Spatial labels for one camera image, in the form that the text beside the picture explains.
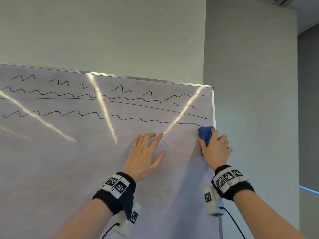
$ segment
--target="forearm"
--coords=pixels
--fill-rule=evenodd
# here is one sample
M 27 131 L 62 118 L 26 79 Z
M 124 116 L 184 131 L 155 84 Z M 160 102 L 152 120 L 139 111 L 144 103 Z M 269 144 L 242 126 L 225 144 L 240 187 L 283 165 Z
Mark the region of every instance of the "forearm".
M 51 239 L 97 239 L 113 213 L 100 199 L 90 201 Z
M 254 192 L 242 190 L 233 199 L 255 239 L 304 239 Z

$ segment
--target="wavy line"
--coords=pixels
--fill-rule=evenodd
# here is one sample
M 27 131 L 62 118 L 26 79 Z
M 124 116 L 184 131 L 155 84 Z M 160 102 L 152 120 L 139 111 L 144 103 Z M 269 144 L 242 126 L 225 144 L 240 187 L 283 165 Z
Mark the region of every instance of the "wavy line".
M 83 87 L 83 89 L 86 89 L 86 88 L 88 88 L 89 86 L 91 86 L 92 84 L 90 84 L 90 85 L 88 85 L 87 87 L 85 87 L 84 88 L 84 85 L 82 84 L 82 87 Z
M 99 101 L 97 99 L 89 99 L 89 98 L 71 98 L 71 97 L 52 97 L 52 98 L 15 98 L 13 100 L 46 100 L 46 99 L 75 99 L 75 100 L 89 100 L 89 101 Z M 172 110 L 167 110 L 167 109 L 162 109 L 162 108 L 157 108 L 157 107 L 151 107 L 151 106 L 144 106 L 144 105 L 138 105 L 138 104 L 132 104 L 132 103 L 126 103 L 126 102 L 121 102 L 121 101 L 109 101 L 109 100 L 103 100 L 106 102 L 115 102 L 115 103 L 122 103 L 122 104 L 128 104 L 128 105 L 135 105 L 135 106 L 143 106 L 143 107 L 148 107 L 148 108 L 153 108 L 153 109 L 158 109 L 162 111 L 168 111 L 168 112 L 176 112 L 176 113 L 181 113 L 185 115 L 190 115 L 194 117 L 199 117 L 203 119 L 207 119 L 205 117 L 185 113 L 185 112 L 177 112 L 177 111 L 172 111 Z
M 192 96 L 190 96 L 189 94 L 184 94 L 184 95 L 181 95 L 181 96 L 185 96 L 185 95 L 188 95 L 189 97 L 192 97 Z M 173 95 L 173 96 L 176 96 L 176 95 Z M 171 97 L 169 97 L 169 98 L 172 98 L 173 96 L 171 96 Z M 181 96 L 176 96 L 176 97 L 181 97 Z M 167 98 L 167 99 L 166 99 L 166 98 L 164 98 L 164 100 L 166 100 L 166 101 L 167 101 L 169 98 Z
M 45 94 L 42 94 L 39 90 L 33 90 L 33 91 L 30 91 L 30 92 L 26 92 L 26 91 L 24 91 L 23 89 L 18 89 L 18 90 L 12 91 L 10 86 L 7 86 L 7 87 L 5 87 L 5 88 L 2 88 L 1 90 L 4 90 L 4 89 L 6 89 L 6 88 L 10 88 L 10 91 L 11 91 L 11 92 L 17 92 L 17 91 L 21 90 L 21 91 L 23 91 L 23 92 L 26 93 L 26 94 L 29 94 L 29 93 L 32 93 L 32 92 L 37 91 L 37 92 L 39 92 L 40 95 L 43 95 L 43 96 L 44 96 L 44 95 L 47 95 L 47 94 L 54 93 L 54 94 L 56 94 L 57 96 L 71 95 L 71 96 L 73 96 L 74 98 L 81 97 L 81 96 L 89 96 L 89 97 L 91 97 L 91 98 L 98 98 L 98 97 L 99 97 L 99 96 L 96 96 L 96 97 L 90 96 L 89 94 L 80 95 L 80 96 L 74 96 L 74 95 L 72 95 L 71 93 L 66 93 L 66 94 L 58 95 L 58 94 L 57 94 L 56 92 L 54 92 L 54 91 L 48 92 L 48 93 L 45 93 Z M 105 97 L 109 98 L 110 100 L 117 99 L 117 98 L 125 98 L 125 99 L 128 100 L 128 101 L 141 99 L 141 100 L 143 100 L 143 101 L 145 101 L 145 102 L 151 102 L 151 101 L 144 100 L 143 98 L 128 99 L 128 98 L 126 98 L 126 97 L 124 97 L 124 96 L 119 96 L 119 97 L 115 97 L 115 98 L 110 98 L 110 97 L 108 97 L 108 96 L 106 96 L 106 95 L 102 95 L 102 96 L 105 96 Z M 162 103 L 162 104 L 175 104 L 175 105 L 177 105 L 177 104 L 174 103 L 174 102 L 161 102 L 161 101 L 159 101 L 159 100 L 152 100 L 152 101 L 158 101 L 159 103 Z
M 64 83 L 68 83 L 68 86 L 69 86 L 69 82 L 64 81 L 62 84 L 60 84 L 60 81 L 58 80 L 58 85 L 63 85 Z
M 152 94 L 152 92 L 151 91 L 149 91 L 150 93 L 151 93 L 151 97 L 152 98 L 155 98 L 155 96 L 153 97 L 153 94 Z M 145 94 L 143 94 L 143 96 L 145 96 L 147 93 L 149 93 L 149 92 L 146 92 Z
M 122 85 L 120 85 L 121 87 L 122 87 L 122 93 L 123 94 L 125 94 L 126 92 L 128 92 L 128 91 L 130 91 L 130 93 L 132 94 L 132 92 L 131 92 L 131 90 L 127 90 L 126 92 L 124 92 L 123 91 L 123 86 Z
M 71 112 L 68 112 L 68 113 L 66 113 L 66 114 L 62 114 L 62 113 L 59 112 L 59 111 L 54 111 L 54 112 L 46 113 L 46 114 L 44 114 L 44 115 L 41 115 L 38 110 L 32 111 L 32 112 L 30 112 L 30 113 L 33 113 L 33 112 L 38 112 L 39 116 L 41 116 L 41 117 L 46 116 L 46 115 L 51 114 L 51 113 L 54 113 L 54 112 L 58 112 L 61 116 L 66 116 L 66 115 L 68 115 L 68 114 L 70 114 L 70 113 L 72 113 L 72 112 L 77 112 L 77 113 L 79 113 L 80 116 L 86 116 L 86 115 L 93 114 L 93 113 L 98 114 L 97 112 L 89 112 L 89 113 L 87 113 L 87 114 L 82 115 L 78 110 L 76 110 L 76 111 L 71 111 Z M 15 114 L 15 113 L 19 113 L 19 116 L 20 116 L 20 117 L 25 117 L 25 116 L 27 116 L 27 115 L 30 114 L 30 113 L 27 113 L 26 115 L 21 116 L 21 112 L 20 112 L 20 111 L 17 111 L 17 112 L 14 112 L 14 113 L 10 114 L 9 116 L 11 116 L 11 115 L 13 115 L 13 114 Z M 130 120 L 130 119 L 140 119 L 140 120 L 143 121 L 143 122 L 158 121 L 159 123 L 162 123 L 162 124 L 164 124 L 164 123 L 173 123 L 173 122 L 160 122 L 159 120 L 148 120 L 148 121 L 144 121 L 144 120 L 141 119 L 140 117 L 132 117 L 132 118 L 127 118 L 127 119 L 122 119 L 119 115 L 111 115 L 111 116 L 107 116 L 107 117 L 113 117 L 113 116 L 117 116 L 117 117 L 118 117 L 120 120 L 122 120 L 122 121 Z M 102 117 L 102 118 L 101 118 L 99 114 L 98 114 L 98 117 L 99 117 L 100 119 L 105 119 L 105 118 L 107 118 L 107 117 Z M 179 122 L 178 122 L 178 124 L 189 124 L 189 125 L 192 124 L 192 125 L 196 125 L 196 126 L 202 127 L 201 125 L 197 125 L 196 123 L 179 123 Z
M 19 77 L 19 76 L 21 76 L 21 80 L 22 80 L 22 81 L 25 81 L 25 80 L 29 79 L 31 76 L 33 76 L 33 79 L 35 79 L 34 75 L 30 75 L 30 76 L 29 76 L 28 78 L 26 78 L 26 79 L 23 79 L 22 75 L 18 75 L 18 76 L 14 77 L 14 78 L 11 78 L 10 80 L 14 80 L 15 78 L 17 78 L 17 77 Z

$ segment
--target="whiteboard surface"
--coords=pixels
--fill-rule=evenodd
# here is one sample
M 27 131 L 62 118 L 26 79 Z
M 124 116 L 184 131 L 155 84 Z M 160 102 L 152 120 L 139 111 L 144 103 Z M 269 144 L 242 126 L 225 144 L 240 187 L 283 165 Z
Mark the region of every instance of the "whiteboard surface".
M 0 65 L 0 89 L 1 238 L 51 236 L 147 132 L 165 133 L 154 156 L 167 153 L 137 185 L 129 238 L 219 238 L 203 197 L 213 171 L 197 142 L 213 125 L 211 88 Z

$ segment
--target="left hand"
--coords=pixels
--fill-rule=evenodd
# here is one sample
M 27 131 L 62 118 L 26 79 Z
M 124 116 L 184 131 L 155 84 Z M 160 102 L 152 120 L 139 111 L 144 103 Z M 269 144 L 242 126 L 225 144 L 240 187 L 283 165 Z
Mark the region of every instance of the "left hand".
M 151 145 L 148 146 L 150 138 L 154 136 L 156 136 L 155 133 L 146 133 L 143 136 L 138 135 L 133 141 L 130 156 L 122 172 L 131 176 L 136 183 L 149 177 L 163 161 L 166 154 L 166 151 L 163 150 L 157 156 L 155 161 L 152 162 L 152 156 L 155 148 L 164 134 L 159 134 L 156 138 L 154 138 Z

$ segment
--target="cable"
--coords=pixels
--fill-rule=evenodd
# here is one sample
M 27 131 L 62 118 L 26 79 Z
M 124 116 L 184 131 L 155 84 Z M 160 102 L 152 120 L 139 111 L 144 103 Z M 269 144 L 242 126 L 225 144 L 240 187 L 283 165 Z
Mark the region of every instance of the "cable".
M 106 234 L 107 234 L 114 226 L 119 226 L 119 225 L 120 225 L 119 223 L 115 223 L 114 225 L 112 225 L 111 228 L 108 229 L 108 231 L 104 234 L 104 236 L 102 236 L 101 239 L 103 239 L 103 238 L 106 236 Z
M 233 222 L 234 222 L 235 225 L 237 226 L 237 228 L 238 228 L 239 232 L 241 233 L 242 237 L 243 237 L 244 239 L 246 239 L 246 237 L 244 236 L 244 234 L 243 234 L 243 233 L 241 232 L 241 230 L 239 229 L 239 226 L 237 225 L 236 221 L 234 220 L 234 218 L 232 217 L 232 215 L 229 213 L 229 211 L 226 210 L 226 208 L 224 208 L 224 207 L 220 207 L 220 209 L 223 209 L 223 210 L 227 211 L 227 213 L 228 213 L 228 214 L 230 215 L 230 217 L 233 219 Z

